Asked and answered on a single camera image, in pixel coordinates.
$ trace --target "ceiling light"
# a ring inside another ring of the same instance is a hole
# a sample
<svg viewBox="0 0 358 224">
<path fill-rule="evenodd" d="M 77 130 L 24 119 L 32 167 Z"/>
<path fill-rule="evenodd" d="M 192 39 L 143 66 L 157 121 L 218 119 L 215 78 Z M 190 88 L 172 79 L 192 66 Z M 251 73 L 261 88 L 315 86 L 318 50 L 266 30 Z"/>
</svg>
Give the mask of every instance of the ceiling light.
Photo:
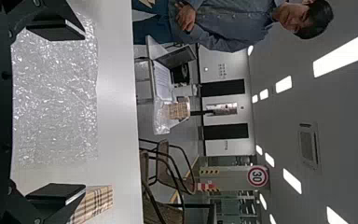
<svg viewBox="0 0 358 224">
<path fill-rule="evenodd" d="M 266 161 L 271 165 L 272 167 L 275 167 L 275 160 L 266 152 Z"/>
<path fill-rule="evenodd" d="M 358 37 L 313 63 L 313 75 L 320 77 L 358 61 Z"/>
<path fill-rule="evenodd" d="M 269 90 L 265 89 L 260 92 L 260 100 L 265 100 L 267 98 L 269 98 Z"/>
<path fill-rule="evenodd" d="M 327 221 L 330 224 L 348 224 L 342 217 L 340 217 L 333 209 L 327 206 Z"/>
<path fill-rule="evenodd" d="M 286 77 L 284 79 L 282 79 L 281 81 L 277 82 L 275 84 L 275 91 L 277 93 L 283 92 L 283 91 L 287 91 L 289 89 L 291 89 L 293 86 L 292 84 L 292 77 Z"/>
<path fill-rule="evenodd" d="M 301 182 L 286 169 L 283 169 L 283 178 L 290 184 L 299 194 L 302 194 Z"/>
<path fill-rule="evenodd" d="M 255 146 L 255 151 L 260 154 L 260 156 L 263 155 L 263 148 L 261 148 L 260 146 L 256 145 Z"/>
<path fill-rule="evenodd" d="M 260 202 L 261 202 L 261 204 L 263 205 L 264 210 L 267 211 L 267 203 L 266 203 L 266 200 L 264 199 L 264 197 L 263 197 L 262 194 L 260 194 Z"/>
<path fill-rule="evenodd" d="M 249 46 L 249 48 L 248 48 L 248 56 L 251 56 L 251 54 L 252 54 L 254 48 L 255 48 L 255 47 L 254 47 L 253 45 Z"/>
<path fill-rule="evenodd" d="M 257 103 L 258 102 L 258 95 L 254 95 L 253 97 L 252 97 L 252 103 Z"/>
<path fill-rule="evenodd" d="M 271 224 L 277 224 L 277 222 L 275 221 L 275 218 L 272 216 L 272 214 L 269 214 L 269 222 Z"/>
</svg>

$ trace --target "white ceiling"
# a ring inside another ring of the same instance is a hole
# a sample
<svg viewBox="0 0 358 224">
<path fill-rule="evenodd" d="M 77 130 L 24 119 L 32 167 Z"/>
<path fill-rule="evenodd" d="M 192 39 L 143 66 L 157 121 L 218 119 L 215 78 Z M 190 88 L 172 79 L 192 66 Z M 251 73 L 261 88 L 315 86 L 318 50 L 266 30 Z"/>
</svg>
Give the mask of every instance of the white ceiling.
<svg viewBox="0 0 358 224">
<path fill-rule="evenodd" d="M 279 25 L 250 57 L 252 94 L 292 76 L 293 88 L 254 105 L 256 142 L 275 159 L 271 193 L 264 193 L 277 224 L 327 223 L 330 206 L 358 223 L 358 63 L 314 78 L 312 62 L 358 36 L 358 0 L 330 0 L 336 14 L 321 37 L 300 41 Z M 319 126 L 322 171 L 315 174 L 298 156 L 297 127 Z M 299 195 L 282 178 L 288 169 L 302 182 Z"/>
</svg>

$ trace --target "bubble wrap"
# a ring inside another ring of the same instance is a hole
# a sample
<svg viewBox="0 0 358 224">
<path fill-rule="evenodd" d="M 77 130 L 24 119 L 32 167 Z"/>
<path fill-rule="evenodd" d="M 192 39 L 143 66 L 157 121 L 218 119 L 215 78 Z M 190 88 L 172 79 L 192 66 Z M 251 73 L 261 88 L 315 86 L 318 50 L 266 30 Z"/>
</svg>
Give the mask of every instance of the bubble wrap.
<svg viewBox="0 0 358 224">
<path fill-rule="evenodd" d="M 85 41 L 49 42 L 24 30 L 12 45 L 14 169 L 98 156 L 95 25 L 77 16 Z"/>
</svg>

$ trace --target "black hair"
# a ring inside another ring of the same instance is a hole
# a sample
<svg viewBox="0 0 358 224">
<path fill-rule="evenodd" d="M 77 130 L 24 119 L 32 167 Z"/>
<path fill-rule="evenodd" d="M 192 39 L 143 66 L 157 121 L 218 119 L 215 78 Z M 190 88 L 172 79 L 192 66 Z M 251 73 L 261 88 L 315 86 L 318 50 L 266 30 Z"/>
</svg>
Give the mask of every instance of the black hair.
<svg viewBox="0 0 358 224">
<path fill-rule="evenodd" d="M 311 26 L 300 29 L 296 36 L 301 39 L 312 39 L 325 31 L 330 21 L 334 19 L 333 9 L 325 0 L 315 0 L 307 4 L 310 8 L 308 18 Z"/>
</svg>

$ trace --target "laptop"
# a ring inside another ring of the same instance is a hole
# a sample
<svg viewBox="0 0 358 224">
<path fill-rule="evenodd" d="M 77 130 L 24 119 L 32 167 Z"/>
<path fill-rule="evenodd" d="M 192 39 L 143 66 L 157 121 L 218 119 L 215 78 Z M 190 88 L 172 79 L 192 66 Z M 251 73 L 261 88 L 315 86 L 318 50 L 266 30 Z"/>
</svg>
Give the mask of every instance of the laptop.
<svg viewBox="0 0 358 224">
<path fill-rule="evenodd" d="M 171 90 L 173 89 L 172 70 L 196 59 L 196 54 L 189 45 L 156 58 L 154 60 L 156 96 L 162 100 L 171 100 Z"/>
</svg>

